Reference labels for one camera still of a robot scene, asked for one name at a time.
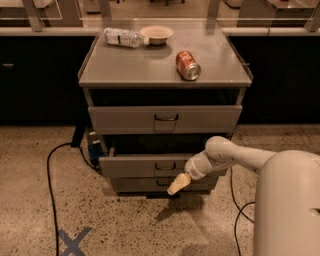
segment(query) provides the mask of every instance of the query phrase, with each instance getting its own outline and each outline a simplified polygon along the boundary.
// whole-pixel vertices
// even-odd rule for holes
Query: gray cabinet
[[[230,40],[254,75],[240,123],[320,123],[319,37]]]
[[[242,66],[215,22],[209,20],[110,21],[140,30],[171,27],[166,45],[138,49],[107,45],[99,35],[80,73],[104,157],[99,162],[117,193],[164,193],[186,161],[215,134],[230,136],[250,86]],[[180,50],[201,65],[196,81],[175,66]],[[192,183],[184,191],[210,192],[226,170]]]

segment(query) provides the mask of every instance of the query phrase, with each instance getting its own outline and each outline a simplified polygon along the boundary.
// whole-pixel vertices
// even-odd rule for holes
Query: soda can
[[[188,51],[181,51],[177,54],[176,65],[180,75],[186,80],[196,80],[201,73],[200,65]]]

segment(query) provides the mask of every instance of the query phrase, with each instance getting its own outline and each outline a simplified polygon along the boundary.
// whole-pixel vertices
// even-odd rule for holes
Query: black cable
[[[53,221],[54,221],[54,228],[55,228],[55,238],[56,238],[56,255],[59,256],[59,230],[58,230],[58,221],[57,221],[57,212],[56,212],[56,203],[54,201],[53,191],[52,191],[52,185],[51,185],[51,176],[50,176],[50,158],[51,155],[58,149],[62,148],[64,146],[71,146],[71,143],[64,143],[62,145],[59,145],[55,147],[53,150],[51,150],[50,154],[47,158],[47,178],[48,178],[48,185],[49,185],[49,191],[50,191],[50,197],[52,202],[52,210],[53,210]]]
[[[249,220],[250,222],[254,223],[254,221],[253,221],[251,218],[249,218],[244,212],[241,211],[240,206],[239,206],[239,205],[237,204],[237,202],[236,202],[236,199],[235,199],[235,196],[234,196],[234,191],[233,191],[233,169],[232,169],[232,167],[230,168],[230,172],[231,172],[231,174],[230,174],[230,186],[231,186],[231,195],[232,195],[233,203],[234,203],[235,206],[238,208],[239,212],[240,212],[244,217],[247,218],[247,220]]]
[[[50,198],[51,198],[51,203],[52,203],[52,211],[53,211],[53,221],[54,221],[54,228],[55,228],[55,238],[56,238],[56,256],[59,256],[59,229],[58,229],[58,221],[57,221],[57,211],[56,211],[56,203],[55,203],[55,200],[54,200],[54,195],[53,195],[53,190],[52,190],[52,185],[51,185],[51,175],[50,175],[50,158],[51,158],[51,155],[59,148],[62,148],[64,146],[71,146],[72,143],[64,143],[64,144],[61,144],[57,147],[55,147],[53,150],[51,150],[51,152],[49,153],[48,155],[48,158],[47,158],[47,178],[48,178],[48,186],[49,186],[49,191],[50,191]],[[101,173],[101,169],[97,168],[96,166],[92,166],[88,161],[87,159],[85,158],[84,154],[83,154],[83,151],[82,151],[82,148],[79,147],[79,150],[81,152],[81,155],[84,159],[84,161],[86,162],[86,164],[88,166],[90,166],[93,170],[95,170],[97,173],[99,174],[102,174]]]
[[[99,173],[100,175],[102,175],[101,169],[100,169],[100,168],[97,168],[96,166],[91,165],[91,164],[88,162],[88,160],[86,159],[86,157],[84,156],[83,151],[82,151],[82,148],[81,148],[81,147],[78,147],[78,148],[79,148],[79,150],[80,150],[80,153],[81,153],[82,158],[83,158],[83,160],[85,161],[85,163],[86,163],[92,170],[94,170],[94,171],[96,171],[97,173]]]
[[[251,204],[254,204],[255,202],[250,202],[250,203],[247,203],[247,204],[245,204],[241,209],[240,209],[240,211],[239,211],[239,213],[238,213],[238,216],[237,216],[237,218],[236,218],[236,221],[235,221],[235,223],[234,223],[234,238],[235,238],[235,240],[236,240],[236,244],[237,244],[237,249],[238,249],[238,254],[239,254],[239,256],[241,256],[241,251],[240,251],[240,246],[239,246],[239,242],[238,242],[238,237],[237,237],[237,224],[238,224],[238,220],[239,220],[239,217],[240,217],[240,215],[241,215],[241,213],[243,214],[243,210],[244,210],[244,208],[246,208],[248,205],[251,205]]]

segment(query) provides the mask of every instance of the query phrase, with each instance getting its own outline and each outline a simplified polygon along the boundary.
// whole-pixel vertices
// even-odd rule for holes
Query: drawer handle
[[[157,114],[155,114],[154,119],[157,121],[177,121],[179,119],[179,114],[176,114],[173,118],[159,118],[157,117]]]
[[[169,182],[168,183],[160,183],[158,180],[157,180],[157,185],[159,186],[159,187],[168,187],[169,186]]]
[[[172,171],[174,169],[176,169],[176,163],[173,163],[172,167],[158,167],[158,164],[155,163],[154,168],[158,171]]]

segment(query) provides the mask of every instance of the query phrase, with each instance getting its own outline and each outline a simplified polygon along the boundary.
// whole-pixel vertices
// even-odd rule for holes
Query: drawer
[[[97,134],[231,133],[241,105],[89,107]]]
[[[112,178],[111,185],[118,193],[166,192],[173,178]],[[210,191],[215,188],[218,177],[205,177],[192,181],[181,191]]]
[[[222,133],[193,134],[121,134],[103,135],[106,148],[113,149],[113,155],[160,155],[160,154],[196,154],[205,148],[212,136],[225,136]]]
[[[99,163],[105,177],[150,178],[175,177],[184,172],[185,163],[192,155],[134,155],[100,157]],[[210,173],[207,177],[218,177],[227,170]]]

